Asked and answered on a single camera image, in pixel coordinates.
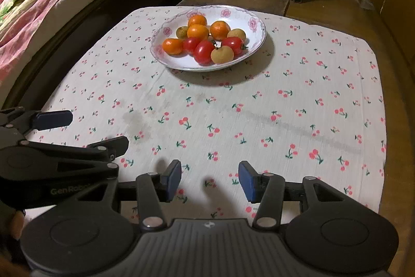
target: red tomato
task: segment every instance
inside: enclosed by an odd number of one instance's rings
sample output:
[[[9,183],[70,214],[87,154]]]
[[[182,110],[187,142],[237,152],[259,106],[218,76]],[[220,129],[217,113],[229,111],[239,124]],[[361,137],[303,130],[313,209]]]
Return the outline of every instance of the red tomato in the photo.
[[[241,54],[246,49],[244,42],[238,37],[225,38],[222,40],[222,44],[220,46],[229,46],[236,56]]]
[[[198,46],[200,42],[201,40],[198,37],[186,38],[183,41],[183,50],[185,52],[189,52],[190,54],[193,54],[195,48]]]
[[[199,64],[207,64],[212,60],[210,58],[210,53],[215,49],[213,43],[209,40],[201,41],[198,46],[196,46],[195,51],[193,52],[193,57]]]

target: wooden floor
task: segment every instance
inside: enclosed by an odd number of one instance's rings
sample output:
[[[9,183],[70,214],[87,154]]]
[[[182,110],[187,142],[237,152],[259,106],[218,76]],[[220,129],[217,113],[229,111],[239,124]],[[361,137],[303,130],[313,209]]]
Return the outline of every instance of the wooden floor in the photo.
[[[415,82],[380,16],[374,11],[361,9],[357,0],[291,2],[287,17],[362,38],[375,51],[383,88],[388,143],[380,214],[391,221],[399,233],[399,249],[389,272],[400,276],[405,269],[410,229],[414,224],[412,132],[415,126]]]

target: tablecloth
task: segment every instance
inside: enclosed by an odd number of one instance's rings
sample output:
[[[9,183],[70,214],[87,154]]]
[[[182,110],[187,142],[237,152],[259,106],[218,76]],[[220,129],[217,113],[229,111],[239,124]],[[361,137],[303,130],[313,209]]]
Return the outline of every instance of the tablecloth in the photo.
[[[157,63],[149,47],[167,18],[188,7],[132,12],[65,76],[44,110],[71,110],[68,127],[31,141],[85,146],[125,135],[115,162],[120,181],[182,164],[168,219],[252,221],[238,164],[301,182],[313,175],[374,211],[383,187],[385,112],[376,57],[359,38],[259,13],[267,37],[252,58],[221,71],[192,73]],[[283,221],[295,208],[284,209]],[[134,203],[123,213],[136,218]]]

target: plate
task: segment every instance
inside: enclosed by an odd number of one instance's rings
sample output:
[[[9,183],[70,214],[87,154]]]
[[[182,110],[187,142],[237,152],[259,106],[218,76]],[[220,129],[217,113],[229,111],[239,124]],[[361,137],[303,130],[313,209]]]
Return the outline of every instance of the plate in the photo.
[[[167,38],[177,38],[176,30],[181,26],[186,26],[189,18],[195,14],[205,16],[208,25],[215,21],[225,21],[231,29],[244,30],[246,33],[245,45],[248,48],[243,54],[225,64],[199,65],[191,55],[186,53],[182,53],[179,56],[169,56],[164,52],[161,44]],[[235,65],[249,58],[261,47],[265,37],[265,24],[253,12],[235,6],[206,5],[188,9],[166,20],[153,35],[150,51],[159,63],[168,68],[191,72],[210,72]]]

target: tangerine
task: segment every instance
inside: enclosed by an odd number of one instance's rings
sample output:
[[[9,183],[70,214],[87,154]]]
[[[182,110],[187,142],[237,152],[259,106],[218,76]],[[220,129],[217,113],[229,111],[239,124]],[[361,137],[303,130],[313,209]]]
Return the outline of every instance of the tangerine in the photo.
[[[209,36],[209,30],[206,26],[201,24],[194,24],[187,30],[187,37],[197,37],[200,40],[206,40]]]
[[[176,55],[183,52],[183,40],[177,38],[167,38],[163,41],[163,50],[167,54]]]
[[[210,26],[210,34],[217,40],[225,39],[229,31],[231,31],[231,28],[225,21],[215,21]]]
[[[193,15],[189,18],[187,26],[191,27],[192,25],[195,25],[195,24],[200,24],[200,25],[205,25],[206,26],[208,24],[207,22],[208,21],[207,21],[205,16],[202,16],[201,14],[195,14],[195,15]]]

